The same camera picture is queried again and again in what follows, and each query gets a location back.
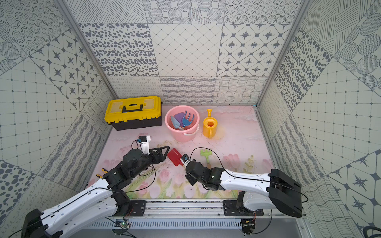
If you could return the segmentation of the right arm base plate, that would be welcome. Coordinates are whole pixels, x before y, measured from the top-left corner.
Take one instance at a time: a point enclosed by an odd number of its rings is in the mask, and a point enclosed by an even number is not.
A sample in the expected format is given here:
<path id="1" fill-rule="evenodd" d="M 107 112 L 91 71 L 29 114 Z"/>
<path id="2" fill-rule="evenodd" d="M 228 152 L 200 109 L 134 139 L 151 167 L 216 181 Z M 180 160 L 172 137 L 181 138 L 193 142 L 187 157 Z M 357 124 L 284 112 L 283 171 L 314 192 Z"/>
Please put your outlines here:
<path id="1" fill-rule="evenodd" d="M 242 204 L 238 205 L 237 200 L 223 200 L 223 211 L 225 216 L 253 216 L 254 211 L 245 208 Z"/>

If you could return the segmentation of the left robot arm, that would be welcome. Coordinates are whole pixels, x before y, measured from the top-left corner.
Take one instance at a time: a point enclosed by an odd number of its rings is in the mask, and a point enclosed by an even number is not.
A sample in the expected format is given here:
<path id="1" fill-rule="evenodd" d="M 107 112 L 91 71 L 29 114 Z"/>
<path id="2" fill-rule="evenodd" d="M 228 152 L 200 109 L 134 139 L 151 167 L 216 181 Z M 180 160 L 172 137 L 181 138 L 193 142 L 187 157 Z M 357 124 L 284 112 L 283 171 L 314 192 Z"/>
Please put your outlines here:
<path id="1" fill-rule="evenodd" d="M 148 154 L 130 150 L 115 168 L 84 191 L 43 212 L 29 212 L 21 237 L 68 238 L 98 219 L 126 215 L 131 206 L 123 188 L 148 167 L 164 162 L 167 154 L 162 147 L 150 149 Z"/>

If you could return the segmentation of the blue rake yellow handle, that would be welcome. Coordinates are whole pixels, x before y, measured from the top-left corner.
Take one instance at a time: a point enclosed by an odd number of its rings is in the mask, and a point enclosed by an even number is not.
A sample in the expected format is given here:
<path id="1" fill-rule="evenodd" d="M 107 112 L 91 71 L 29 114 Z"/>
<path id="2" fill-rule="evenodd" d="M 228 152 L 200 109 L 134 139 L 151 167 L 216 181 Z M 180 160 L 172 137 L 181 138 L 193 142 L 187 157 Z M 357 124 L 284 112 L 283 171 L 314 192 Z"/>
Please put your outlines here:
<path id="1" fill-rule="evenodd" d="M 185 114 L 182 118 L 183 128 L 185 129 L 186 127 L 190 126 L 193 120 L 194 120 L 194 115 L 191 118 L 191 113 L 188 113 L 187 111 L 185 111 Z"/>

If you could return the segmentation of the purple shovel pink handle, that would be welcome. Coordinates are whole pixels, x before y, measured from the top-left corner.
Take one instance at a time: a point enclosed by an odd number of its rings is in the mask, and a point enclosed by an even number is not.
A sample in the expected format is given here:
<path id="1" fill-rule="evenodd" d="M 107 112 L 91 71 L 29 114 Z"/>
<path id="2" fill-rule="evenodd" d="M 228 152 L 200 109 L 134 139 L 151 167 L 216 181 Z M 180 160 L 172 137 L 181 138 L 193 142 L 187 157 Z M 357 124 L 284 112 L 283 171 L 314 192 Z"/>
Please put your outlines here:
<path id="1" fill-rule="evenodd" d="M 183 120 L 183 117 L 184 117 L 185 113 L 184 112 L 181 112 L 181 113 L 178 113 L 178 114 L 175 114 L 174 115 L 174 118 L 179 121 L 180 123 L 182 123 L 182 120 Z"/>

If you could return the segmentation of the yellow watering can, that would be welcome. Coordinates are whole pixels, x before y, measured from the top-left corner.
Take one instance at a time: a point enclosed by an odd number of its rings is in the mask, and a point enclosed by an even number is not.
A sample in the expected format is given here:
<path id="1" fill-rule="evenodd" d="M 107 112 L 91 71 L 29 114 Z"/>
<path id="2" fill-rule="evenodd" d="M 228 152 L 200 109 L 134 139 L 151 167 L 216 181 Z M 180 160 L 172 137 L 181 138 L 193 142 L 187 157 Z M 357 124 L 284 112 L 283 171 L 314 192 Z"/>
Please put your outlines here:
<path id="1" fill-rule="evenodd" d="M 207 109 L 207 117 L 203 120 L 203 131 L 202 134 L 211 139 L 216 135 L 218 122 L 217 119 L 212 115 L 212 109 Z"/>

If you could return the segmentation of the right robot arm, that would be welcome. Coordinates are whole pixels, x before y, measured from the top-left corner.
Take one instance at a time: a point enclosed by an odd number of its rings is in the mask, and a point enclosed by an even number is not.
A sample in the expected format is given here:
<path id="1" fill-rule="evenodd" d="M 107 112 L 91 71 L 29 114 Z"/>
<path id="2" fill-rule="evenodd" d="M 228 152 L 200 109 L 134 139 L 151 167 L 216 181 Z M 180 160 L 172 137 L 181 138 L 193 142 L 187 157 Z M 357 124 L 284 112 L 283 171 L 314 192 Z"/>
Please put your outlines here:
<path id="1" fill-rule="evenodd" d="M 239 190 L 237 204 L 250 211 L 277 209 L 287 216 L 302 217 L 301 185 L 279 169 L 271 169 L 268 174 L 245 174 L 209 169 L 192 160 L 185 163 L 185 172 L 191 185 L 199 182 L 212 191 Z"/>

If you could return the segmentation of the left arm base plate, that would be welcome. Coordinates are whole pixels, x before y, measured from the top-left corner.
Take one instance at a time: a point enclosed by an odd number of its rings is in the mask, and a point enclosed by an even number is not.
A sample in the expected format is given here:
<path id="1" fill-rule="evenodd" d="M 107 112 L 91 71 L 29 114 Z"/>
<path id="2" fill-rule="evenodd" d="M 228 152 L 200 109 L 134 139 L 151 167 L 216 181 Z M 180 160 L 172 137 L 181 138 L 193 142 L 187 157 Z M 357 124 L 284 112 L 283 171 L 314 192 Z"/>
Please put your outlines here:
<path id="1" fill-rule="evenodd" d="M 131 200 L 118 210 L 118 216 L 143 217 L 146 209 L 146 200 Z"/>

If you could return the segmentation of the pink plastic bucket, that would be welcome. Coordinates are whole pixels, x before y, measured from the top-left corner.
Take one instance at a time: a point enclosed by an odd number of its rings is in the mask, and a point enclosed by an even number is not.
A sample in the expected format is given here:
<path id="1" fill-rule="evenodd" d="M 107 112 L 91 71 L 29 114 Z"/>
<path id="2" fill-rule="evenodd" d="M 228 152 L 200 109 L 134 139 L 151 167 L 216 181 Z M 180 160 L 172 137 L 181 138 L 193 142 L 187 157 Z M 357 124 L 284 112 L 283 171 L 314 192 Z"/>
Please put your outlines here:
<path id="1" fill-rule="evenodd" d="M 184 131 L 177 130 L 173 127 L 170 117 L 175 114 L 187 111 L 191 113 L 191 117 L 194 115 L 194 120 L 192 124 L 185 128 Z M 200 115 L 198 111 L 191 106 L 180 105 L 169 107 L 169 110 L 165 114 L 164 123 L 168 128 L 172 137 L 178 142 L 189 142 L 196 138 L 200 134 L 201 126 L 200 126 Z"/>

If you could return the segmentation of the light blue trowel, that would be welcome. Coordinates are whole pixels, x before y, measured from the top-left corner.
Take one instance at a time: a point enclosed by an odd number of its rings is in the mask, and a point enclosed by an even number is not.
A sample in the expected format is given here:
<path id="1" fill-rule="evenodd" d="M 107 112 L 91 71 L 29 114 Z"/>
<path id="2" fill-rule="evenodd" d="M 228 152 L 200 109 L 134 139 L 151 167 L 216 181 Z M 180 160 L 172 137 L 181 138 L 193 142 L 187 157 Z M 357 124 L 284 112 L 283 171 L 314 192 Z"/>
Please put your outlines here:
<path id="1" fill-rule="evenodd" d="M 184 131 L 185 128 L 182 126 L 182 120 L 177 120 L 174 116 L 170 117 L 172 125 L 175 129 Z"/>

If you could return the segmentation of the red shovel wooden handle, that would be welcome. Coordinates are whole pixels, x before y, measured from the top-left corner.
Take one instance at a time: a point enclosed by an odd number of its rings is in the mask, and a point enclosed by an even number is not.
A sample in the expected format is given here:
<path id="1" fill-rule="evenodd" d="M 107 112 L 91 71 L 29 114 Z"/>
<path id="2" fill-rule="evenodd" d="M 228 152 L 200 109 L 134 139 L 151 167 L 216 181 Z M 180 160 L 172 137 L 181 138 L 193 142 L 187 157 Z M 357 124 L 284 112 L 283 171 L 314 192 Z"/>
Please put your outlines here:
<path id="1" fill-rule="evenodd" d="M 177 166 L 183 166 L 183 161 L 182 161 L 182 154 L 175 148 L 171 149 L 167 157 L 171 160 L 171 162 L 177 167 Z"/>

